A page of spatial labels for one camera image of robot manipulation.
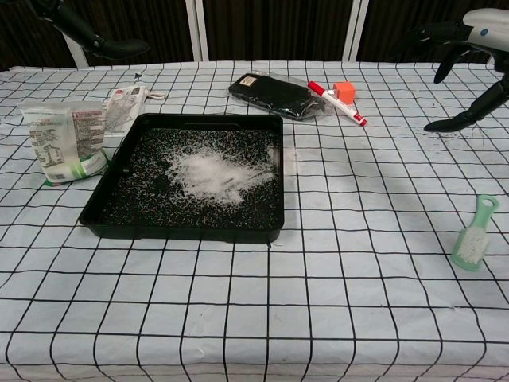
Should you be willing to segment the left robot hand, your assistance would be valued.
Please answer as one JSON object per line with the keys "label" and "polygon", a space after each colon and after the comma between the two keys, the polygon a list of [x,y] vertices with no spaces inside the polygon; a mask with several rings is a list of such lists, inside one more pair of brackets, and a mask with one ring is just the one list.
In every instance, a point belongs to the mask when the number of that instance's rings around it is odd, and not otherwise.
{"label": "left robot hand", "polygon": [[25,1],[40,19],[49,21],[55,29],[97,57],[123,60],[150,49],[145,41],[139,39],[113,41],[101,37],[64,0]]}

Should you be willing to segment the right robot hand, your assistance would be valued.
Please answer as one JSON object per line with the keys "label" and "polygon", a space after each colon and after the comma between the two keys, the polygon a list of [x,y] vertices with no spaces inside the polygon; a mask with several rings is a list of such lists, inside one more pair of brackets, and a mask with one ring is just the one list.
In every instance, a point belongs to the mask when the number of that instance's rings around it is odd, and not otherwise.
{"label": "right robot hand", "polygon": [[423,25],[409,34],[405,46],[420,55],[436,45],[452,48],[440,63],[433,82],[439,84],[464,55],[477,51],[499,53],[494,69],[503,74],[470,107],[450,118],[429,123],[425,131],[449,133],[461,131],[479,122],[509,101],[509,10],[482,8],[468,11],[459,21]]}

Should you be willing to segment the white green-labelled plastic bag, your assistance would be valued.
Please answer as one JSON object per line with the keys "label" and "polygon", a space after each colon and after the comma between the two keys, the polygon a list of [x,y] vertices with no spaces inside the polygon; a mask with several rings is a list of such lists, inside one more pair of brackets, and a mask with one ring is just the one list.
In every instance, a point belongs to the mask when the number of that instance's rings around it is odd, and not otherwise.
{"label": "white green-labelled plastic bag", "polygon": [[107,168],[101,102],[24,102],[18,107],[46,185],[86,179]]}

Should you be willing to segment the white powder pile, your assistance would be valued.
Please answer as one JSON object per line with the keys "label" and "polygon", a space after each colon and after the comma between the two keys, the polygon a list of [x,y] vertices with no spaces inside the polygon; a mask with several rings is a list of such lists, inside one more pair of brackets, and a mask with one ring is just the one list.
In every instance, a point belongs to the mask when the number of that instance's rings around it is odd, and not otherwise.
{"label": "white powder pile", "polygon": [[249,164],[208,147],[173,156],[168,163],[170,184],[186,197],[218,205],[238,205],[250,191],[274,179],[271,162]]}

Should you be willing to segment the black cloth in clear bag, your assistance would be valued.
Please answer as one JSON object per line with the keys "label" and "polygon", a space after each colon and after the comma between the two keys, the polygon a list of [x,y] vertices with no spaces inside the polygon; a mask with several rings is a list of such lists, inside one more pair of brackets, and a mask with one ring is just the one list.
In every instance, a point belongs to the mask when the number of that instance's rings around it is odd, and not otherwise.
{"label": "black cloth in clear bag", "polygon": [[289,77],[248,72],[228,88],[234,98],[281,117],[302,121],[332,113],[332,107],[309,88]]}

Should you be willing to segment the black plastic tray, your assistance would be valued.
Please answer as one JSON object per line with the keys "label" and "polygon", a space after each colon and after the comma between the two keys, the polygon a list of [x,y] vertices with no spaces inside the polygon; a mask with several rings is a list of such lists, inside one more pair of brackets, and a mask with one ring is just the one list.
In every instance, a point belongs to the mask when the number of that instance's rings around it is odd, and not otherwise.
{"label": "black plastic tray", "polygon": [[[249,164],[271,162],[274,179],[238,205],[186,197],[165,175],[168,159],[204,147]],[[276,115],[139,116],[80,214],[102,238],[234,244],[271,243],[284,221],[283,122]]]}

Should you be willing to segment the dark ribbed screen panel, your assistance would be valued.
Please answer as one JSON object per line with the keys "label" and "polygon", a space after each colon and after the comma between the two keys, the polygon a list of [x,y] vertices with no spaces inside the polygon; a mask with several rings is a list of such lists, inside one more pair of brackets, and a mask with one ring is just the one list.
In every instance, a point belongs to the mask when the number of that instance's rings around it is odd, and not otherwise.
{"label": "dark ribbed screen panel", "polygon": [[109,40],[139,39],[150,49],[125,60],[85,53],[90,66],[193,61],[185,0],[64,0],[93,30]]}
{"label": "dark ribbed screen panel", "polygon": [[340,60],[353,0],[203,0],[210,60]]}
{"label": "dark ribbed screen panel", "polygon": [[418,59],[409,53],[395,58],[389,50],[412,29],[460,20],[470,10],[509,10],[509,0],[369,0],[356,59],[363,62],[432,62],[443,59],[449,48],[440,45]]}
{"label": "dark ribbed screen panel", "polygon": [[61,32],[23,0],[0,2],[0,71],[15,66],[76,66]]}

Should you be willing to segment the flat white sachet red label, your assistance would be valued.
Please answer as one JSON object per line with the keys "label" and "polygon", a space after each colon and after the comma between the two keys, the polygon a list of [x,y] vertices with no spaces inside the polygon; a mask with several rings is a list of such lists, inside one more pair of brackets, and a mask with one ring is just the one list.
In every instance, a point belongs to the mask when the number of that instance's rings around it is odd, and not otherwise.
{"label": "flat white sachet red label", "polygon": [[165,98],[164,94],[149,91],[141,85],[115,89],[106,102],[104,135],[107,138],[125,136],[142,113],[146,99]]}

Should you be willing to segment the orange cube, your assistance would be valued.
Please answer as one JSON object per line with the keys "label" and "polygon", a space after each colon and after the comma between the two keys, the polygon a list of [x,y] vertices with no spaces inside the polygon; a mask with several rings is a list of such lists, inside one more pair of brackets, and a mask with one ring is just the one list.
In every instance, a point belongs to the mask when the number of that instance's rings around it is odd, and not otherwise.
{"label": "orange cube", "polygon": [[347,105],[352,105],[355,101],[356,87],[349,81],[334,83],[333,92],[338,100]]}

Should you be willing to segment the red white marker pen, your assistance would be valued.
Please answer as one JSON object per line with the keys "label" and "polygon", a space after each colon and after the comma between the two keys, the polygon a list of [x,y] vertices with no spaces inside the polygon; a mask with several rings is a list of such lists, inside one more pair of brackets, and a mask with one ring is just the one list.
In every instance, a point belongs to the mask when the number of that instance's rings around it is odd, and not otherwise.
{"label": "red white marker pen", "polygon": [[349,107],[346,103],[339,100],[334,96],[333,90],[326,90],[321,87],[318,83],[314,81],[308,82],[308,88],[324,99],[326,102],[330,103],[334,108],[341,111],[344,115],[346,115],[349,119],[351,119],[356,124],[365,127],[367,125],[367,120],[363,117],[357,110],[352,107]]}

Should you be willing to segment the green brush white bristles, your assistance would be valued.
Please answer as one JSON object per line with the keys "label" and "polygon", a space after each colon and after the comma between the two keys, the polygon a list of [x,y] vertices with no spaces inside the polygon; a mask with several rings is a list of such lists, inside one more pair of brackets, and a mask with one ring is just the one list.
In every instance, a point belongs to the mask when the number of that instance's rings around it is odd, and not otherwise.
{"label": "green brush white bristles", "polygon": [[488,195],[476,198],[476,212],[472,222],[464,228],[453,247],[451,260],[466,271],[478,271],[486,249],[488,234],[486,229],[492,214],[499,207],[499,201]]}

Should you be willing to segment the white black checked tablecloth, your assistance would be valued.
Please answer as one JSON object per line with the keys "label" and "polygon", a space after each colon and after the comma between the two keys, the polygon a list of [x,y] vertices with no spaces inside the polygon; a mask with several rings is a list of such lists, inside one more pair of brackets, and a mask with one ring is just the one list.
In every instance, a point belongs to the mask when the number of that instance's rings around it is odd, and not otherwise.
{"label": "white black checked tablecloth", "polygon": [[[217,61],[0,72],[0,382],[509,382],[509,104],[429,134],[498,80],[458,64]],[[271,245],[107,240],[78,217],[97,178],[49,187],[18,105],[142,83],[149,112],[252,114],[242,74],[356,86],[284,122]],[[142,77],[135,79],[140,72]],[[452,260],[479,195],[499,207],[478,271]]]}

